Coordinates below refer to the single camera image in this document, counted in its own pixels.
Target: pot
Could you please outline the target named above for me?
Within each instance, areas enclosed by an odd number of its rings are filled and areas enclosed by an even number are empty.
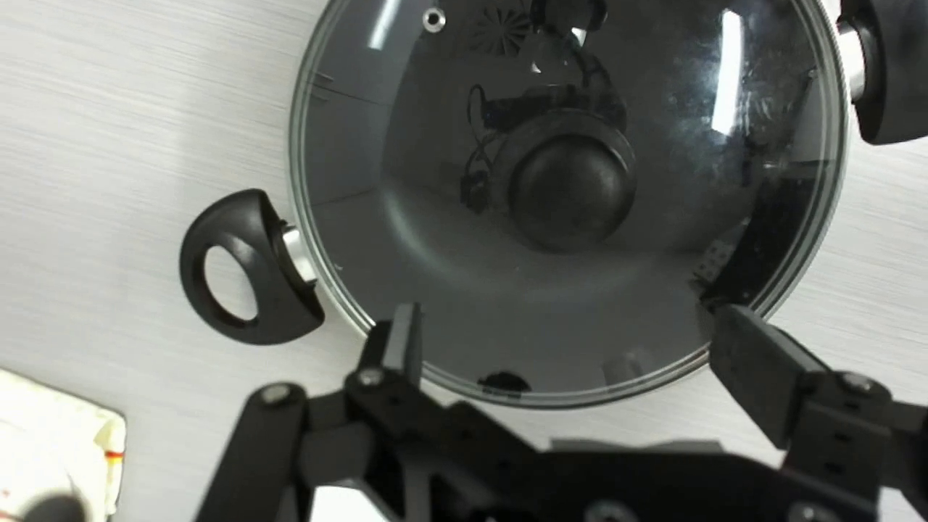
[[[296,229],[264,191],[189,229],[220,334],[276,345],[418,305],[423,374],[508,406],[618,400],[771,313],[867,142],[928,133],[925,0],[334,0],[293,99]],[[206,284],[226,249],[258,316]]]

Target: glass lid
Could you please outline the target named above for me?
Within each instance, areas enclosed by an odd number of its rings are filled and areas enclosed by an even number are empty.
[[[847,96],[815,0],[334,0],[293,107],[319,281],[421,305],[426,377],[583,406],[769,313],[835,203]]]

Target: white countertop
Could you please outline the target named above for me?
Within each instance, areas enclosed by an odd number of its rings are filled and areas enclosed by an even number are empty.
[[[322,394],[339,322],[284,348],[209,331],[177,281],[191,218],[238,189],[287,212],[287,110],[319,0],[6,0],[0,9],[0,365],[128,415],[116,519],[191,519],[273,380]],[[928,403],[928,139],[853,154],[841,209],[777,313],[835,368]],[[708,368],[580,412],[493,409],[531,441],[722,438],[774,458]],[[893,499],[887,519],[908,519]]]

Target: lid knob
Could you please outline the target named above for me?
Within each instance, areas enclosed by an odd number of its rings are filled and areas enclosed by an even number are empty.
[[[624,160],[592,136],[554,136],[510,177],[508,209],[539,249],[580,252],[603,244],[635,200]]]

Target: pot handle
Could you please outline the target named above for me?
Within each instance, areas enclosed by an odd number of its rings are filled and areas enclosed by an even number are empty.
[[[856,99],[861,136],[928,136],[928,0],[841,0],[841,26],[858,35],[867,67]]]
[[[191,223],[180,247],[180,281],[206,325],[247,345],[290,342],[322,325],[313,281],[302,281],[290,261],[287,229],[264,191],[229,194]],[[226,249],[241,264],[255,290],[255,319],[232,316],[212,296],[209,249]]]

